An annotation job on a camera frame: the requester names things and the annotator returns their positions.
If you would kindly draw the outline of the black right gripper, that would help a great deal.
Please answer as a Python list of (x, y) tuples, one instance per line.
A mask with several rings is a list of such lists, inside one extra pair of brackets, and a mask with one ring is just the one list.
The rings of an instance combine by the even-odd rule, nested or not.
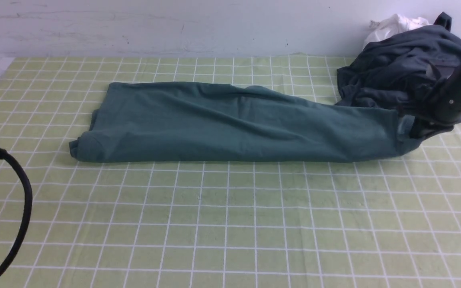
[(409, 131), (411, 139), (429, 139), (454, 129), (455, 122), (435, 121), (432, 118), (411, 115), (414, 118)]

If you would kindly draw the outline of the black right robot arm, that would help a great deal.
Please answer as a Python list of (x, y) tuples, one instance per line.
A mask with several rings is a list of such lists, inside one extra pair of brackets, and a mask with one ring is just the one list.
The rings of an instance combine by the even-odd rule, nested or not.
[(453, 130), (461, 119), (461, 63), (411, 114), (415, 116), (409, 133), (411, 138), (427, 139)]

